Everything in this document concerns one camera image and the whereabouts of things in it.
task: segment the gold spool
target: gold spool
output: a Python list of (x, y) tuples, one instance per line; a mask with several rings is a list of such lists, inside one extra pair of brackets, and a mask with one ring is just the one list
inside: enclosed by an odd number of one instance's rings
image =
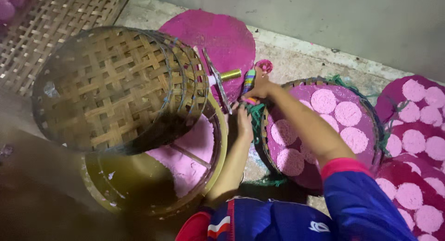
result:
[(241, 69), (235, 69), (221, 73), (221, 80), (225, 82), (240, 76), (241, 76)]

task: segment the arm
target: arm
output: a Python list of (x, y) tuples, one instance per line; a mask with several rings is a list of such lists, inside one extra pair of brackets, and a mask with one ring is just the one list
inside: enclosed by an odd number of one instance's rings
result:
[(253, 140), (252, 117), (242, 105), (237, 114), (238, 136), (230, 149), (221, 173), (213, 187), (207, 193), (204, 204), (216, 208), (219, 204), (235, 196), (242, 180), (242, 173), (248, 159), (250, 142)]
[(245, 97), (269, 97), (293, 126), (301, 141), (315, 154), (322, 168), (334, 158), (355, 158), (339, 134), (314, 111), (293, 98), (278, 84), (271, 83), (267, 75), (256, 75), (254, 88)]

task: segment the person's right hand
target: person's right hand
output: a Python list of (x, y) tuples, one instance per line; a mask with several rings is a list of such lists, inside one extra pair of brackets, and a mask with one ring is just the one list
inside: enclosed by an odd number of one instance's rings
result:
[(259, 97), (265, 98), (269, 95), (269, 90), (273, 83), (269, 81), (269, 76), (263, 73), (263, 70), (259, 67), (255, 67), (256, 75), (254, 80), (253, 89), (246, 92), (242, 98)]

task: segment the logo on shirt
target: logo on shirt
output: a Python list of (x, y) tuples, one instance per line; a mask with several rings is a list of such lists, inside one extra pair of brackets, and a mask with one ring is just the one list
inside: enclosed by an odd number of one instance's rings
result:
[(324, 223), (317, 223), (314, 221), (311, 221), (311, 227), (309, 227), (309, 230), (315, 231), (315, 232), (331, 232), (329, 231), (329, 228)]

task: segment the bamboo basket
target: bamboo basket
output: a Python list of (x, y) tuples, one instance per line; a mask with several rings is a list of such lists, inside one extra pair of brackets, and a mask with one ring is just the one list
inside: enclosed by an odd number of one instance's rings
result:
[(163, 36), (101, 27), (60, 45), (32, 90), (42, 133), (75, 150), (127, 155), (184, 135), (202, 114), (208, 80), (199, 58), (184, 55), (189, 46)]

